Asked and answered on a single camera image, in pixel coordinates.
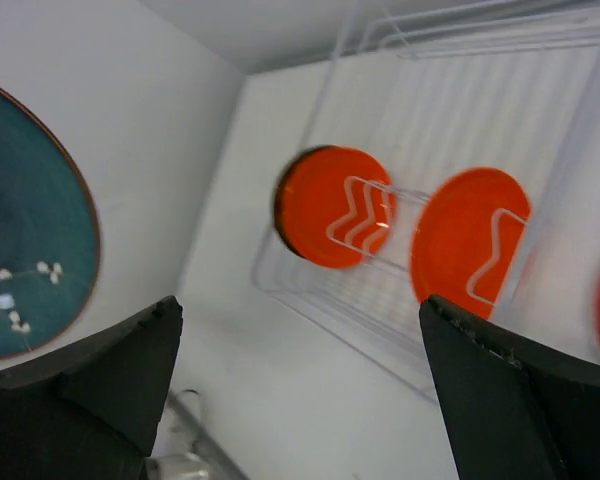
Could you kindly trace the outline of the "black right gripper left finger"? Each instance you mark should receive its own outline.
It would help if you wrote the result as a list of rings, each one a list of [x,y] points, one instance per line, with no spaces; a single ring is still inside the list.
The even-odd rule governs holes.
[[[180,345],[168,296],[0,370],[0,479],[143,479]]]

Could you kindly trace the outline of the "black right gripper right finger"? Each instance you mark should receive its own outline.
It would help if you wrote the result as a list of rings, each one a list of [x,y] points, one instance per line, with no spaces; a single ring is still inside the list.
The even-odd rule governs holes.
[[[462,479],[600,479],[600,365],[431,295],[420,327]]]

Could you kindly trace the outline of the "dark teal plate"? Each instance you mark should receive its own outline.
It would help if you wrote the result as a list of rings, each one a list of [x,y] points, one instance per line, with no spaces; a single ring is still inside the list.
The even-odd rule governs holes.
[[[0,360],[58,338],[88,304],[101,232],[71,155],[25,105],[0,88]]]

